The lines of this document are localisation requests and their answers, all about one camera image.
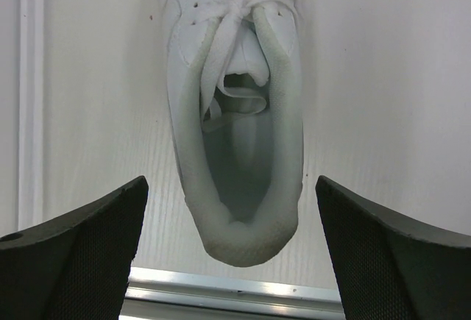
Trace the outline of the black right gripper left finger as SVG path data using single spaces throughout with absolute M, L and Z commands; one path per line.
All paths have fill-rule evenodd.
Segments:
M 144 222 L 140 176 L 1 238 L 2 319 L 117 319 Z

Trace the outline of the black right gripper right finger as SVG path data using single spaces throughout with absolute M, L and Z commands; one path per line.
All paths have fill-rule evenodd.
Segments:
M 470 237 L 316 183 L 346 319 L 469 319 Z

